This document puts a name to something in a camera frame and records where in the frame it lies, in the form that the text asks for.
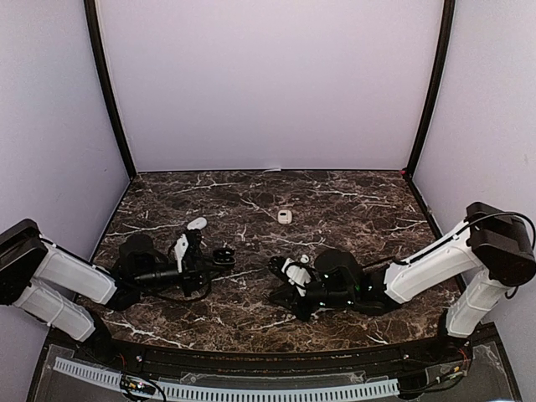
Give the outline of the black round charging case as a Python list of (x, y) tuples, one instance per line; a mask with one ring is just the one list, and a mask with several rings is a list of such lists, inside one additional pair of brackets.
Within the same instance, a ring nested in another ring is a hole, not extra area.
[(213, 251), (213, 264), (216, 266), (224, 267), (225, 269), (232, 269), (235, 267), (235, 251), (230, 248), (220, 248)]

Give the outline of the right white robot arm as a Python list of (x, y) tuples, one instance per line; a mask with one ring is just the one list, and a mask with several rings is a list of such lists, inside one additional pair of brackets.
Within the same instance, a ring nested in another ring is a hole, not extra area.
[(349, 308), (376, 317), (475, 270), (445, 313), (440, 335), (427, 346), (433, 362), (445, 363), (458, 352), (460, 339), (469, 338), (503, 296), (513, 296), (534, 278), (534, 251), (535, 224), (529, 217), (475, 202), (466, 208), (466, 217), (436, 242), (402, 260), (375, 261), (374, 271), (337, 249), (324, 250), (312, 265), (273, 257), (268, 269), (282, 283), (268, 299), (303, 322), (320, 308)]

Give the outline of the beige gold-rimmed charging case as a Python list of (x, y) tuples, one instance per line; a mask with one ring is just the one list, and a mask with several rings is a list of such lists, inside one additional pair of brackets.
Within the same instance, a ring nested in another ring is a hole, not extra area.
[(293, 220), (292, 212), (289, 209), (279, 210), (277, 220), (280, 224), (290, 224)]

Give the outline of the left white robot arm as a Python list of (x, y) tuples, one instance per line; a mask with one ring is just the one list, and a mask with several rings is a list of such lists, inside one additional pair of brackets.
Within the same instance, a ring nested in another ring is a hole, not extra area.
[(112, 311), (122, 312), (142, 296), (159, 298), (178, 287), (183, 302), (196, 302), (196, 291), (208, 295), (213, 279), (235, 267), (235, 253), (221, 248), (204, 255), (197, 218), (162, 253), (146, 234), (132, 234), (119, 247), (112, 268), (106, 269), (70, 253), (46, 239), (36, 222), (23, 219), (1, 234), (1, 303), (14, 306), (84, 343), (100, 365), (118, 358), (117, 345), (100, 333), (101, 325), (88, 310), (68, 300), (60, 288), (72, 291)]

